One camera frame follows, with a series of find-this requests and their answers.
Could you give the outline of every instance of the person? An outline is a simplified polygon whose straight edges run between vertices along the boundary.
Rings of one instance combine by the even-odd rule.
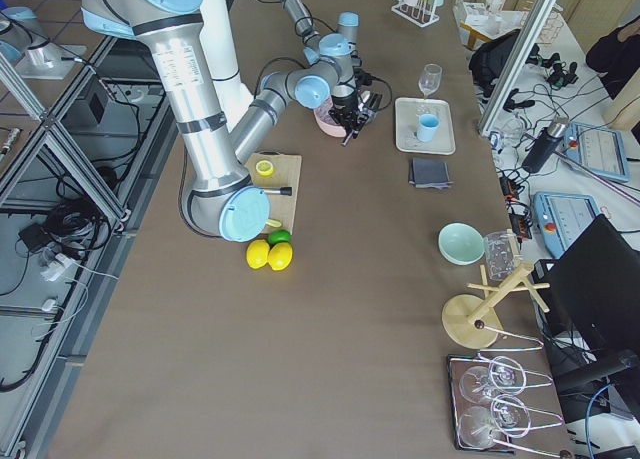
[[[601,37],[587,52],[586,61],[594,71],[606,73],[602,84],[615,99],[640,67],[640,16]],[[640,142],[640,122],[631,132]]]

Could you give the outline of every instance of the black shirt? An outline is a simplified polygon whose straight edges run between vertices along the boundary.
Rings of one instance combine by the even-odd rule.
[[[640,36],[636,34],[624,42],[618,41],[618,32],[638,19],[640,16],[600,38],[587,52],[587,65],[597,72],[606,73],[601,80],[612,98],[640,67]],[[631,132],[640,142],[640,123]]]

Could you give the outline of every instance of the mint green bowl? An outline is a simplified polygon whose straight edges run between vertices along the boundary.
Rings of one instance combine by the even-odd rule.
[[[484,255],[482,236],[473,227],[454,222],[442,228],[438,235],[438,248],[444,258],[459,266],[478,261]]]

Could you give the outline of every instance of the pink bowl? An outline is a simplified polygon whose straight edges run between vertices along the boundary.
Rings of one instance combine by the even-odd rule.
[[[331,102],[331,98],[329,98],[324,101],[320,107],[313,110],[313,116],[316,118],[316,122],[322,132],[333,137],[344,137],[346,135],[344,127],[336,124],[329,115],[329,109],[331,109],[332,106],[333,103]]]

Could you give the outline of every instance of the gray cloth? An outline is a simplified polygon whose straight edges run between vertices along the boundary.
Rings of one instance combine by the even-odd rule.
[[[419,188],[447,189],[453,183],[446,162],[414,157],[409,166],[409,184]]]

